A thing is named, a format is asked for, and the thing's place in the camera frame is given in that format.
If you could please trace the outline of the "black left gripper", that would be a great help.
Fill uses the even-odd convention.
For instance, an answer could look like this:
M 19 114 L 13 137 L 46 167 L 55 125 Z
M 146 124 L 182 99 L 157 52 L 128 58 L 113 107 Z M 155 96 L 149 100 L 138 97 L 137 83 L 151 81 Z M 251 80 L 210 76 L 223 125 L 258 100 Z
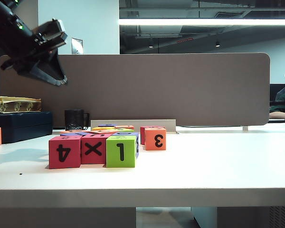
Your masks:
M 1 64 L 2 70 L 13 68 L 20 76 L 35 77 L 55 86 L 67 83 L 58 59 L 58 48 L 32 48 L 28 53 L 22 53 L 19 46 L 2 45 L 1 48 L 9 56 Z

